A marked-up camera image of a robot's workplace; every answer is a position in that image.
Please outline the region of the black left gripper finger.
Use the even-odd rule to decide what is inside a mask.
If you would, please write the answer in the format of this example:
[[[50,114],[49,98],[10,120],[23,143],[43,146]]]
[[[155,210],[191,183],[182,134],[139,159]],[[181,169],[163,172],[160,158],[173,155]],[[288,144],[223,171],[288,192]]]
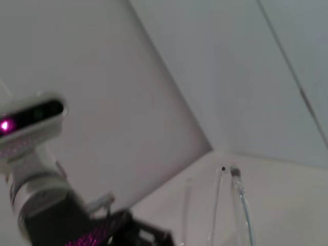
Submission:
[[[175,245],[171,231],[140,219],[133,219],[133,223],[136,229],[137,245]]]

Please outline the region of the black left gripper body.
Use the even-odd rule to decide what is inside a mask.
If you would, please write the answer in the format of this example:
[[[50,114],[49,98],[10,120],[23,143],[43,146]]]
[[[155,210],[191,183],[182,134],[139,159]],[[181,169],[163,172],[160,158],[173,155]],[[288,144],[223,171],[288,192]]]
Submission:
[[[32,245],[139,245],[139,228],[132,214],[110,212],[114,201],[106,194],[85,205],[73,192],[43,195],[27,212]]]

